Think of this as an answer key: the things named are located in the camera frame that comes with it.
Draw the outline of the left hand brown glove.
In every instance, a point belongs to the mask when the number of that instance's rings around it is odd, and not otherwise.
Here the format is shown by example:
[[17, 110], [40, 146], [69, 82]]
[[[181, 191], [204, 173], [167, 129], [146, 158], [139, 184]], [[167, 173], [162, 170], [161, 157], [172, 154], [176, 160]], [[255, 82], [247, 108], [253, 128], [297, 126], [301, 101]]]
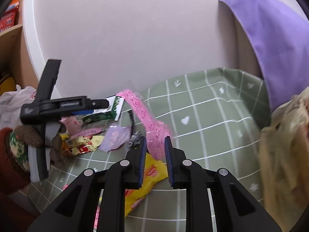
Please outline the left hand brown glove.
[[[65, 166], [61, 151], [63, 141], [60, 135], [66, 132], [66, 127], [61, 123], [56, 124], [56, 127], [58, 129], [57, 134], [52, 139], [46, 141], [46, 145], [51, 148], [50, 159], [52, 164], [60, 168]], [[27, 149], [29, 146], [42, 148], [44, 139], [34, 127], [29, 125], [17, 126], [10, 134], [9, 139], [9, 147], [13, 157], [21, 167], [28, 171]]]

